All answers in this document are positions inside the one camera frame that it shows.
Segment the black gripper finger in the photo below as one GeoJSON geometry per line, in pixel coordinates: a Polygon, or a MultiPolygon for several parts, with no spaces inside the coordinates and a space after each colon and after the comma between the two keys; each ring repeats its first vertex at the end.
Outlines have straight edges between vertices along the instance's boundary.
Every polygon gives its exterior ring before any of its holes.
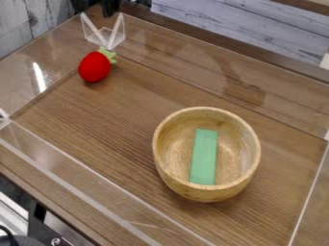
{"type": "Polygon", "coordinates": [[[95,4],[95,0],[71,0],[71,3],[76,11],[83,11],[95,4]]]}
{"type": "Polygon", "coordinates": [[[103,15],[110,17],[119,10],[120,0],[102,0],[103,15]]]}

